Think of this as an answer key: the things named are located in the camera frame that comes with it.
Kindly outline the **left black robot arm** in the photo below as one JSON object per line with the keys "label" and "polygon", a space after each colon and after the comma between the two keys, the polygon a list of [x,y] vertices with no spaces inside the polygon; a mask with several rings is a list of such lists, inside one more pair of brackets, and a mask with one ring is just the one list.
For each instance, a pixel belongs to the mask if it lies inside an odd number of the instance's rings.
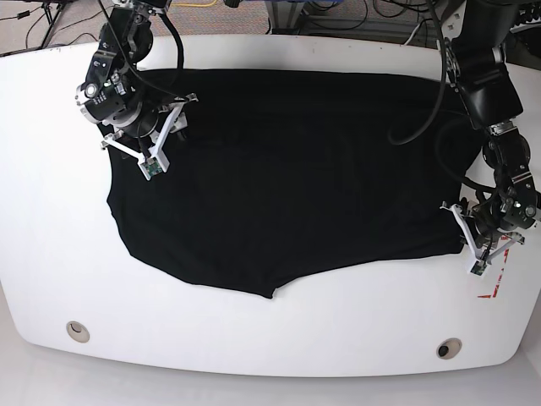
{"label": "left black robot arm", "polygon": [[471,258],[470,273],[481,276],[493,259],[514,244],[522,244],[521,231],[540,220],[540,193],[529,168],[531,152],[512,122],[523,112],[522,103],[505,65],[505,38],[514,25],[518,1],[460,1],[449,5],[457,11],[461,27],[453,38],[444,35],[445,20],[433,2],[426,8],[433,21],[440,50],[441,75],[435,105],[413,134],[395,138],[393,145],[416,140],[434,121],[447,85],[461,97],[467,118],[484,132],[485,162],[494,170],[495,186],[478,184],[455,173],[453,179],[473,189],[475,206],[466,201],[442,207],[453,214],[463,232]]}

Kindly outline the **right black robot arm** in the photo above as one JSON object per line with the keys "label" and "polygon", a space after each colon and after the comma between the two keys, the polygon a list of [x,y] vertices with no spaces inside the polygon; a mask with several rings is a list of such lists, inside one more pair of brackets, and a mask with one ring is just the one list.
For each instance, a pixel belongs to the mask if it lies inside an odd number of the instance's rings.
{"label": "right black robot arm", "polygon": [[183,43],[167,17],[168,1],[116,1],[104,14],[99,44],[85,81],[75,94],[76,105],[91,123],[106,129],[103,150],[115,148],[131,156],[146,179],[164,173],[170,162],[163,147],[170,134],[187,127],[184,107],[197,101],[167,85],[144,78],[137,64],[153,46],[150,19],[157,16],[177,47],[173,79],[183,72]]}

